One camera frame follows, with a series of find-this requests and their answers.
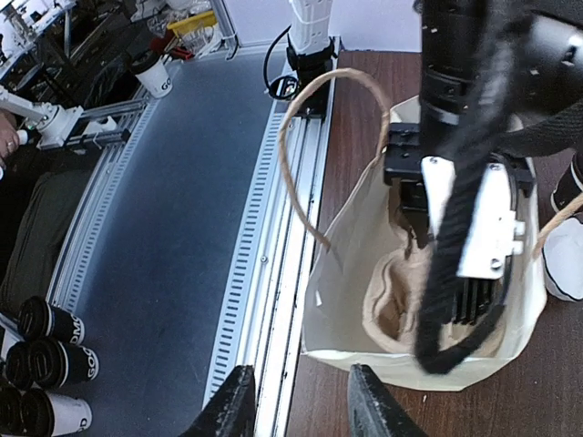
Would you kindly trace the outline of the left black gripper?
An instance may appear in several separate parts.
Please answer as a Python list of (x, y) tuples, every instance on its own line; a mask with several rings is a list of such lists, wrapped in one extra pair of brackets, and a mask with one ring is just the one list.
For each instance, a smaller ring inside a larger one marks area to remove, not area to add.
[[(384, 152), (384, 183), (391, 186), (400, 182), (400, 206), (410, 233), (419, 246), (432, 239), (426, 190), (423, 182), (421, 161), (426, 156), (420, 146), (420, 127), (417, 123), (396, 122), (389, 127), (388, 148)], [(501, 164), (509, 178), (511, 206), (517, 206), (517, 196), (522, 192), (527, 198), (532, 194), (535, 177), (523, 158), (512, 158), (507, 154), (492, 153), (490, 164)]]

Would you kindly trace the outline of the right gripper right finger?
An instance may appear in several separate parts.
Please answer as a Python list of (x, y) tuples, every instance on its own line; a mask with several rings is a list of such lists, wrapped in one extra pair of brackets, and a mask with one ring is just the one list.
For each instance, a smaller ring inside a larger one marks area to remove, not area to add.
[(352, 436), (426, 436), (368, 365), (351, 366), (347, 399)]

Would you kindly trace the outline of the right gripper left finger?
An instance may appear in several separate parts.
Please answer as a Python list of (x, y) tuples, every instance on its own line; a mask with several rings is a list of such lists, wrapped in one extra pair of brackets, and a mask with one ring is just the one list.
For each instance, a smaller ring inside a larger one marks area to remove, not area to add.
[(238, 365), (180, 437), (252, 436), (256, 410), (254, 369)]

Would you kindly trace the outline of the kraft paper takeout bag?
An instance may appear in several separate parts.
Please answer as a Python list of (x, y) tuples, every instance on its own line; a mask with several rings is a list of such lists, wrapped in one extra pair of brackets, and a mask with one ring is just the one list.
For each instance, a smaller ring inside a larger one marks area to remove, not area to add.
[(419, 249), (397, 220), (399, 196), (383, 183), (373, 159), (325, 233), (304, 302), (302, 352), (341, 370), (365, 364), (385, 383), (418, 391), (461, 391), (516, 359), (546, 306), (543, 264), (534, 259), (536, 196), (520, 196), (526, 251), (510, 276), (509, 302), (494, 332), (445, 376), (414, 358), (417, 315), (430, 252)]

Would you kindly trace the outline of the cardboard two-cup carrier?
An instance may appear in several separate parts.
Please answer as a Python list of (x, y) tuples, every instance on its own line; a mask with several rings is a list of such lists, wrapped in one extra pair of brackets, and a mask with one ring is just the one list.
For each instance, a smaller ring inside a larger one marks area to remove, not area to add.
[(432, 249), (419, 248), (400, 212), (399, 188), (389, 188), (387, 223), (397, 246), (376, 263), (363, 299), (363, 329), (381, 350), (411, 354)]

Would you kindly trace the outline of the black white paper coffee cup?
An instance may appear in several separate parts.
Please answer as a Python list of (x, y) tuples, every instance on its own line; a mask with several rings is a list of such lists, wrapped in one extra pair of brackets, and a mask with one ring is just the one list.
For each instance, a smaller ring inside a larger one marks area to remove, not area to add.
[(550, 197), (555, 212), (563, 209), (571, 200), (582, 193), (582, 154), (575, 153), (568, 168), (555, 185)]

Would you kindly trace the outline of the white scalloped dish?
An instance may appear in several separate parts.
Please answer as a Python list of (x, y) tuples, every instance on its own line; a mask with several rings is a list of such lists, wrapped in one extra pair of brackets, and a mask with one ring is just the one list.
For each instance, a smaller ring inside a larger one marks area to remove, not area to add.
[(568, 218), (547, 237), (542, 256), (547, 292), (556, 298), (582, 301), (582, 221)]

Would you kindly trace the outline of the lidded cup outside middle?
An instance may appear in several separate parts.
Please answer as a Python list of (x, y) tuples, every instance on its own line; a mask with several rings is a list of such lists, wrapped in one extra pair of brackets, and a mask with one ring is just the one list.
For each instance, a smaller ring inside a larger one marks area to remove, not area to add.
[(5, 361), (7, 380), (23, 391), (34, 384), (52, 390), (93, 381), (98, 373), (93, 350), (51, 338), (18, 341), (8, 349)]

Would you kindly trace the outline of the lidded cup outside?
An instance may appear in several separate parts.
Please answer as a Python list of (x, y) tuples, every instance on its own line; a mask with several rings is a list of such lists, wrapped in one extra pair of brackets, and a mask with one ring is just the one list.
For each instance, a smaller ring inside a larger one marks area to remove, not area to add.
[(63, 436), (87, 430), (92, 421), (82, 399), (40, 389), (1, 389), (2, 436)]
[(53, 338), (73, 345), (81, 345), (86, 334), (85, 324), (79, 317), (37, 296), (21, 305), (17, 328), (28, 341)]
[(18, 341), (8, 349), (5, 361), (7, 380), (23, 391), (34, 384), (52, 390), (93, 381), (98, 373), (93, 350), (51, 338)]

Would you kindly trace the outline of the lidded cup outside bottom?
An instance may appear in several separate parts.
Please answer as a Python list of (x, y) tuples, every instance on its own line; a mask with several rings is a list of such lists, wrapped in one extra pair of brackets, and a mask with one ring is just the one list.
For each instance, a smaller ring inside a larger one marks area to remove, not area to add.
[(63, 436), (87, 430), (92, 421), (82, 399), (40, 389), (1, 389), (2, 436)]

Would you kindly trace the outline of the lidded cup outside left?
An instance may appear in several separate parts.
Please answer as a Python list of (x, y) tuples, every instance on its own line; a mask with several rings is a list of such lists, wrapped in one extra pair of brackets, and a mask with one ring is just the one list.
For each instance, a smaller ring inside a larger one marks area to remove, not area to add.
[(81, 345), (86, 334), (85, 324), (79, 317), (37, 296), (21, 305), (17, 328), (28, 341), (53, 338), (73, 345)]

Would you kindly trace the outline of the yellow bin in background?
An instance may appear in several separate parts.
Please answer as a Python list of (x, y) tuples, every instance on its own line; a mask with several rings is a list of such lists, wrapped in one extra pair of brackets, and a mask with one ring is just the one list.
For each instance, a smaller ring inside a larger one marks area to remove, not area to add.
[(218, 23), (216, 16), (212, 11), (193, 15), (169, 23), (167, 29), (184, 46), (204, 46), (214, 34), (214, 26)]

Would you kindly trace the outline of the white paper cup far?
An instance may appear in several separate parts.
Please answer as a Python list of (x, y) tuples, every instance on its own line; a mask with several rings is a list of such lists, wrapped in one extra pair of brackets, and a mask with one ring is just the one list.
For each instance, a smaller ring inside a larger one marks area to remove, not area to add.
[(135, 56), (129, 70), (154, 98), (165, 97), (173, 88), (161, 56), (156, 52), (146, 50)]

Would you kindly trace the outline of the white machine part left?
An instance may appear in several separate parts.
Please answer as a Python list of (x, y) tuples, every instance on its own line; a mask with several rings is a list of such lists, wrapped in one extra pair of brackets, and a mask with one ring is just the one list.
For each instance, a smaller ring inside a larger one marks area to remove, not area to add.
[(34, 103), (19, 97), (1, 86), (1, 108), (25, 119), (25, 127), (18, 129), (19, 144), (29, 141), (29, 134), (36, 131), (39, 150), (61, 147), (103, 147), (126, 143), (131, 136), (113, 118), (114, 111), (101, 108), (85, 110), (81, 106), (64, 108), (48, 102)]

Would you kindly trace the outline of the aluminium front rail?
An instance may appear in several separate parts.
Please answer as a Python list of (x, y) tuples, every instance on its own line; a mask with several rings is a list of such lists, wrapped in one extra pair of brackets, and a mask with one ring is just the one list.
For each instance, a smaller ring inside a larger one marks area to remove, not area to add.
[(47, 297), (87, 327), (97, 379), (67, 389), (91, 436), (176, 436), (232, 369), (255, 372), (254, 434), (287, 432), (313, 239), (278, 163), (286, 107), (263, 47), (172, 62), (80, 200)]

